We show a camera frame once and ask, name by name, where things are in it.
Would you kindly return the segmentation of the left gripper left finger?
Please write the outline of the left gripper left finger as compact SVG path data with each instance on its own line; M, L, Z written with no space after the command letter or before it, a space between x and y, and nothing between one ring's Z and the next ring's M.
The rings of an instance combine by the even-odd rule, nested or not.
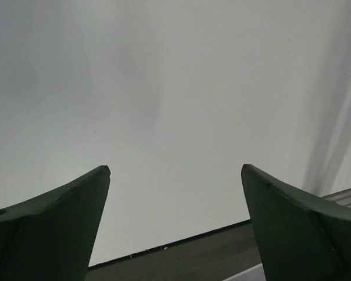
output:
M0 209L0 280L84 280L110 175L102 165Z

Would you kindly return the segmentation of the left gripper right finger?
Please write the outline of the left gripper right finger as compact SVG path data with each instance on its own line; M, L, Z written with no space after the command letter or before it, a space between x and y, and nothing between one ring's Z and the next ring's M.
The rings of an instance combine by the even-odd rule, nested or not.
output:
M267 280L351 280L351 208L253 165L241 178Z

